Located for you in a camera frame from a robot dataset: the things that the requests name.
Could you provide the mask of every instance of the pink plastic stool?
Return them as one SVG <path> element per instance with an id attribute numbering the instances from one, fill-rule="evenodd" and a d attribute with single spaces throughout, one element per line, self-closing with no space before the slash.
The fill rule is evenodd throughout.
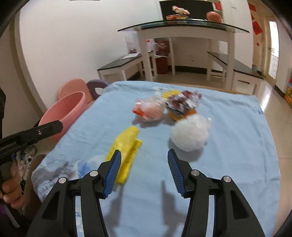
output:
<path id="1" fill-rule="evenodd" d="M 58 142 L 88 107 L 89 105 L 87 104 L 85 93 L 83 91 L 74 92 L 55 103 L 43 115 L 39 125 L 60 120 L 63 124 L 62 132 L 50 137 L 53 141 Z"/>
<path id="2" fill-rule="evenodd" d="M 66 82 L 57 93 L 57 100 L 62 99 L 63 97 L 77 91 L 83 91 L 85 93 L 85 100 L 86 103 L 90 103 L 93 98 L 91 96 L 91 93 L 86 85 L 86 82 L 82 79 L 72 79 L 68 82 Z"/>

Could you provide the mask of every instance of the bed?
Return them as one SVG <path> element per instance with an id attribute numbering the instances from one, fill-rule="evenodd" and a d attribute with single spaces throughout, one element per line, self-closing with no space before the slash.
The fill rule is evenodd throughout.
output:
<path id="1" fill-rule="evenodd" d="M 60 177 L 83 177 L 97 169 L 115 137 L 134 125 L 143 141 L 128 180 L 116 186 L 101 207 L 109 237 L 181 236 L 189 199 L 177 192 L 167 163 L 173 148 L 179 159 L 207 177 L 230 176 L 237 184 L 267 237 L 272 236 L 278 210 L 280 172 L 274 141 L 253 95 L 237 95 L 197 88 L 202 93 L 198 113 L 212 119 L 210 138 L 203 149 L 184 152 L 169 139 L 174 121 L 144 123 L 131 112 L 137 99 L 157 88 L 194 90 L 156 82 L 123 81 L 106 87 L 44 158 L 32 174 L 34 190 L 43 201 Z M 208 229 L 212 236 L 214 201 L 210 196 Z M 78 236 L 82 230 L 80 199 L 76 197 Z"/>

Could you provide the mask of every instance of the white table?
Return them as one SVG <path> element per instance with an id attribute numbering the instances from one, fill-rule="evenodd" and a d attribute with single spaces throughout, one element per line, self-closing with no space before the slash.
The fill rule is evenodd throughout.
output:
<path id="1" fill-rule="evenodd" d="M 249 33 L 244 29 L 204 20 L 171 20 L 154 21 L 134 25 L 118 31 L 137 31 L 141 47 L 142 60 L 145 68 L 145 77 L 147 81 L 153 81 L 150 60 L 148 57 L 146 39 L 168 37 L 194 37 L 205 38 L 209 40 L 209 51 L 212 51 L 212 40 L 218 40 L 228 43 L 228 66 L 226 76 L 226 89 L 231 89 L 232 73 L 234 66 L 234 39 L 235 33 Z"/>

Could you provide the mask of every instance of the pink bucket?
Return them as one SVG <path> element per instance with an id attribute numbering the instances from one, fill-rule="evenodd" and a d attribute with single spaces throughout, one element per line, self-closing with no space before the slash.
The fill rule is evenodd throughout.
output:
<path id="1" fill-rule="evenodd" d="M 60 120 L 63 124 L 62 132 L 50 137 L 58 142 L 68 131 L 71 125 L 79 116 L 88 109 L 85 93 L 82 91 L 74 92 L 63 97 L 55 103 L 41 118 L 39 125 L 46 124 L 55 120 Z"/>

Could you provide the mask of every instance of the human hand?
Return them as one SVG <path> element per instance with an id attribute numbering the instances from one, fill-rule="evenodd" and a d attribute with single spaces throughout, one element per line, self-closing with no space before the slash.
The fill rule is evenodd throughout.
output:
<path id="1" fill-rule="evenodd" d="M 18 168 L 15 162 L 12 163 L 10 168 L 11 179 L 2 184 L 3 195 L 0 192 L 0 199 L 11 205 L 14 209 L 22 208 L 24 205 L 24 197 L 20 186 L 21 178 L 19 176 Z"/>

